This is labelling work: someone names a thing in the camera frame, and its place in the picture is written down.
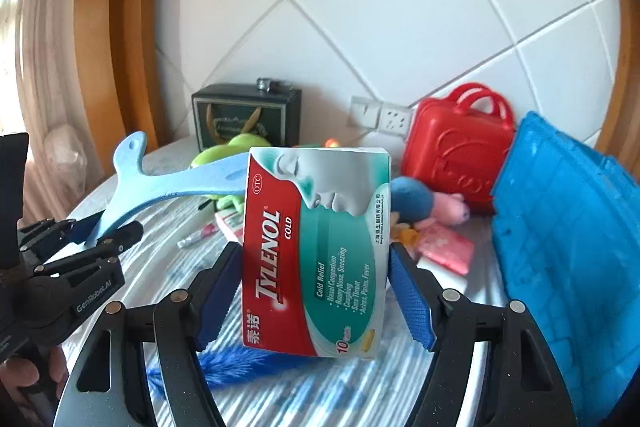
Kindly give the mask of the person left hand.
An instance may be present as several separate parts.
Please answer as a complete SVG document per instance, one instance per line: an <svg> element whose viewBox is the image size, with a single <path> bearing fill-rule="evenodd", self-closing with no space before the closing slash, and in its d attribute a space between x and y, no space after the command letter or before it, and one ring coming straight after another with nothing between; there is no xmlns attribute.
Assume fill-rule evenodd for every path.
<svg viewBox="0 0 640 427"><path fill-rule="evenodd" d="M20 389L38 383L39 373L35 364L26 359L12 357L1 364L0 372L2 384L9 392L11 399L16 404L26 404L27 401ZM61 398L68 380L66 358L61 347L50 350L49 373L52 381L56 384L56 396Z"/></svg>

